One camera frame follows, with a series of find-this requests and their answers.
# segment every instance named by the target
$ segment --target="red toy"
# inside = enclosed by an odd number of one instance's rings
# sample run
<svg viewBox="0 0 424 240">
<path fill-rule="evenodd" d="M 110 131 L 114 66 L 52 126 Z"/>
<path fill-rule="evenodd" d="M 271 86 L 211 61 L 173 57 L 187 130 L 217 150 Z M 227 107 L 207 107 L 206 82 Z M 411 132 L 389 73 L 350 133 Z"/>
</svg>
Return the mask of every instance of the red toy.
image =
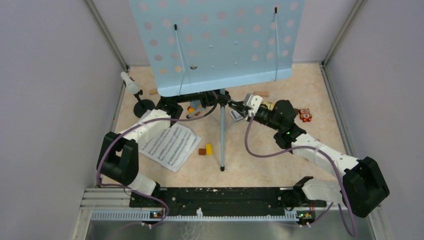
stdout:
<svg viewBox="0 0 424 240">
<path fill-rule="evenodd" d="M 299 109 L 299 117 L 304 123 L 312 120 L 312 114 L 309 112 L 309 108 Z"/>
</svg>

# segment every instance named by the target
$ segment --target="yellow block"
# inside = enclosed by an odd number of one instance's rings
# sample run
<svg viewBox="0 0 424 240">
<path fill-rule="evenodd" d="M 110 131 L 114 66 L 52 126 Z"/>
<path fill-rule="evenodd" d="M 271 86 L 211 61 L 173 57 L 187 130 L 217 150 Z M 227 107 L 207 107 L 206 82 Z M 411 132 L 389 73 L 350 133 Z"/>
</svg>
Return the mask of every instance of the yellow block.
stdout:
<svg viewBox="0 0 424 240">
<path fill-rule="evenodd" d="M 273 102 L 262 102 L 262 104 L 265 104 L 266 107 L 271 111 L 274 109 L 274 103 Z"/>
<path fill-rule="evenodd" d="M 206 144 L 206 155 L 212 155 L 212 144 L 208 143 Z"/>
</svg>

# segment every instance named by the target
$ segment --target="wooden peg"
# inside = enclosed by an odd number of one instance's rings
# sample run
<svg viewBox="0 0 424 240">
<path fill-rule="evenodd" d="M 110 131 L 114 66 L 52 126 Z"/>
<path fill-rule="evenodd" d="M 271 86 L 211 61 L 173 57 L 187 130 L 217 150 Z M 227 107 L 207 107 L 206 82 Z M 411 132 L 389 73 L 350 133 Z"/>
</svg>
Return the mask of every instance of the wooden peg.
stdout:
<svg viewBox="0 0 424 240">
<path fill-rule="evenodd" d="M 268 91 L 254 91 L 253 92 L 254 95 L 259 95 L 263 98 L 269 97 L 270 93 Z"/>
</svg>

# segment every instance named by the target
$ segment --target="cable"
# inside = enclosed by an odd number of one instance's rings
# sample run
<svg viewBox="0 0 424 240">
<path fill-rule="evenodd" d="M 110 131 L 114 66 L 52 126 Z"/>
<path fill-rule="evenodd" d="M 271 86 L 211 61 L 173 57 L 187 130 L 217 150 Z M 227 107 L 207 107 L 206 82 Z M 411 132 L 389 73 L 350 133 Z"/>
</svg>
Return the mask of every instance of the cable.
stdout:
<svg viewBox="0 0 424 240">
<path fill-rule="evenodd" d="M 123 193 L 124 194 L 126 194 L 126 195 L 128 195 L 128 196 L 130 196 L 131 197 L 131 194 L 128 194 L 126 191 L 125 191 L 125 188 L 122 188 L 122 190 L 123 190 Z"/>
<path fill-rule="evenodd" d="M 258 154 L 253 153 L 252 151 L 250 151 L 249 146 L 248 146 L 248 136 L 249 136 L 249 131 L 252 127 L 254 117 L 255 117 L 255 115 L 253 115 L 250 118 L 249 124 L 248 124 L 247 129 L 246 129 L 246 133 L 244 135 L 244 146 L 246 147 L 246 150 L 250 155 L 252 155 L 256 158 L 271 158 L 271 157 L 275 157 L 275 156 L 278 156 L 280 154 L 284 154 L 284 153 L 287 153 L 287 152 L 290 152 L 290 151 L 293 151 L 293 150 L 297 150 L 297 149 L 310 149 L 310 150 L 314 150 L 314 151 L 317 149 L 316 147 L 313 147 L 313 146 L 295 146 L 295 147 L 287 148 L 287 149 L 284 149 L 282 151 L 272 153 L 272 154 L 268 154 L 268 155 L 258 155 Z M 343 221 L 343 225 L 344 225 L 344 228 L 346 229 L 347 233 L 349 233 L 350 236 L 356 238 L 358 236 L 358 228 L 357 228 L 357 224 L 356 224 L 356 221 L 355 221 L 355 218 L 354 218 L 354 214 L 352 212 L 351 203 L 349 202 L 348 195 L 346 193 L 345 187 L 343 186 L 342 177 L 340 176 L 340 173 L 339 173 L 339 171 L 336 167 L 336 164 L 331 159 L 331 157 L 327 153 L 323 152 L 320 149 L 318 150 L 318 153 L 323 155 L 330 162 L 332 168 L 334 169 L 335 176 L 337 178 L 338 184 L 340 185 L 341 195 L 344 199 L 345 205 L 347 207 L 347 211 L 349 212 L 349 217 L 350 217 L 350 221 L 352 223 L 353 233 L 349 230 L 349 227 L 346 223 L 345 217 L 343 216 L 342 206 L 339 204 L 338 209 L 340 211 L 341 220 Z M 321 216 L 323 216 L 324 214 L 327 214 L 327 212 L 328 212 L 328 210 L 330 210 L 331 206 L 333 206 L 333 203 L 331 203 L 330 206 L 327 207 L 327 209 L 313 223 L 318 222 L 321 219 Z"/>
<path fill-rule="evenodd" d="M 211 91 L 212 92 L 212 94 L 215 96 L 215 99 L 217 99 L 218 100 L 218 95 L 214 92 L 214 91 Z M 205 115 L 202 115 L 202 116 L 199 116 L 199 117 L 195 117 L 195 118 L 190 118 L 190 119 L 177 119 L 177 118 L 165 118 L 165 117 L 161 117 L 161 118 L 154 118 L 154 119 L 150 119 L 150 120 L 147 120 L 147 121 L 145 121 L 145 122 L 143 122 L 143 124 L 144 125 L 146 125 L 146 124 L 149 124 L 149 123 L 153 123 L 153 122 L 156 122 L 156 121 L 175 121 L 175 122 L 191 122 L 191 121 L 195 121 L 195 120 L 200 120 L 200 119 L 203 119 L 203 118 L 205 118 L 205 117 L 207 117 L 208 115 L 210 115 L 216 108 L 217 108 L 217 106 L 218 106 L 218 101 L 216 101 L 216 103 L 213 105 L 213 107 L 205 114 Z M 133 130 L 135 130 L 135 129 L 137 129 L 137 128 L 139 128 L 141 126 L 141 124 L 137 124 L 137 125 L 135 125 L 135 126 L 133 126 L 133 127 L 130 127 L 129 129 L 127 129 L 126 131 L 124 131 L 122 134 L 120 134 L 120 135 L 118 135 L 118 137 L 117 138 L 115 138 L 113 141 L 112 141 L 112 143 L 109 145 L 109 147 L 107 147 L 107 149 L 106 149 L 106 151 L 104 152 L 104 154 L 103 154 L 103 156 L 101 157 L 101 160 L 100 160 L 100 162 L 99 162 L 99 164 L 98 164 L 98 168 L 97 168 L 97 172 L 96 172 L 96 176 L 95 176 L 95 180 L 96 180 L 96 182 L 97 182 L 97 184 L 99 185 L 99 186 L 101 186 L 101 187 L 118 187 L 118 188 L 124 188 L 124 192 L 125 192 L 125 189 L 131 189 L 130 187 L 128 187 L 128 186 L 125 186 L 125 185 L 122 185 L 122 184 L 116 184 L 116 183 L 108 183 L 108 184 L 104 184 L 104 183 L 102 183 L 101 182 L 101 180 L 100 180 L 100 171 L 101 171 L 101 169 L 102 169 L 102 166 L 103 166 L 103 163 L 105 162 L 105 160 L 106 160 L 106 157 L 109 155 L 109 153 L 111 152 L 111 150 L 112 150 L 112 148 L 114 147 L 114 145 L 121 139 L 121 138 L 123 138 L 125 135 L 127 135 L 128 133 L 130 133 L 131 131 L 133 131 Z M 141 192 L 139 192 L 139 191 L 137 191 L 137 190 L 134 190 L 134 189 L 131 189 L 131 191 L 133 192 L 133 193 L 135 193 L 135 194 L 138 194 L 138 195 L 140 195 L 140 196 L 142 196 L 142 197 L 145 197 L 145 198 L 148 198 L 148 199 L 152 199 L 152 200 L 155 200 L 155 201 L 157 201 L 157 202 L 159 202 L 159 203 L 161 203 L 165 208 L 166 208 L 166 211 L 165 211 L 165 214 L 163 215 L 163 217 L 157 222 L 157 223 L 155 223 L 155 224 L 153 224 L 153 225 L 151 225 L 151 228 L 153 228 L 153 227 L 156 227 L 157 225 L 159 225 L 161 222 L 163 222 L 164 220 L 165 220 L 165 218 L 168 216 L 168 214 L 169 214 L 169 211 L 170 211 L 170 208 L 169 208 L 169 206 L 164 202 L 164 201 L 162 201 L 161 199 L 159 199 L 159 198 L 156 198 L 156 197 L 154 197 L 154 196 L 150 196 L 150 195 L 147 195 L 147 194 L 144 194 L 144 193 L 141 193 Z M 135 224 L 142 224 L 142 225 L 144 225 L 144 223 L 143 222 L 130 222 L 130 223 L 128 223 L 128 224 L 125 224 L 124 226 L 122 226 L 122 227 L 120 227 L 118 230 L 116 230 L 115 232 L 113 232 L 112 234 L 110 234 L 108 237 L 106 237 L 106 239 L 109 239 L 111 236 L 113 236 L 114 234 L 116 234 L 117 232 L 119 232 L 120 230 L 122 230 L 122 229 L 124 229 L 124 228 L 126 228 L 126 227 L 129 227 L 129 226 L 132 226 L 132 225 L 135 225 Z"/>
<path fill-rule="evenodd" d="M 315 209 L 314 201 L 310 201 L 309 211 L 312 213 Z"/>
<path fill-rule="evenodd" d="M 274 81 L 277 81 L 277 72 L 278 72 L 278 65 L 280 60 L 280 43 L 278 39 L 278 20 L 277 20 L 277 12 L 278 9 L 275 8 L 275 39 L 276 39 L 276 55 L 275 55 L 275 79 Z"/>
<path fill-rule="evenodd" d="M 294 207 L 294 206 L 292 206 L 290 209 L 287 209 L 287 207 L 284 207 L 284 209 L 285 209 L 286 211 L 291 212 L 291 211 L 293 211 L 293 210 L 295 209 L 295 207 Z"/>
<path fill-rule="evenodd" d="M 179 58 L 181 60 L 181 66 L 182 66 L 182 78 L 181 78 L 181 83 L 179 85 L 179 92 L 178 92 L 178 96 L 179 96 L 181 94 L 181 88 L 183 87 L 184 76 L 186 75 L 186 67 L 184 66 L 185 64 L 183 60 L 183 52 L 181 51 L 180 37 L 178 35 L 177 25 L 174 24 L 173 27 L 175 29 L 176 44 L 178 46 Z"/>
</svg>

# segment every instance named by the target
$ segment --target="black lamp base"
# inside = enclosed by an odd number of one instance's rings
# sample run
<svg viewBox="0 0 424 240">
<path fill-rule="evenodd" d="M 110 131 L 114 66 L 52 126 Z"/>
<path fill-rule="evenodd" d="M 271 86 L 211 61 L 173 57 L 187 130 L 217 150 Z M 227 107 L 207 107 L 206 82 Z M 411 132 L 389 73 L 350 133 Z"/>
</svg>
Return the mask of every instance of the black lamp base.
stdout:
<svg viewBox="0 0 424 240">
<path fill-rule="evenodd" d="M 143 114 L 147 112 L 147 110 L 153 110 L 155 108 L 155 104 L 148 99 L 141 100 L 142 104 L 140 102 L 137 102 L 134 105 L 134 114 L 137 118 L 141 118 Z"/>
</svg>

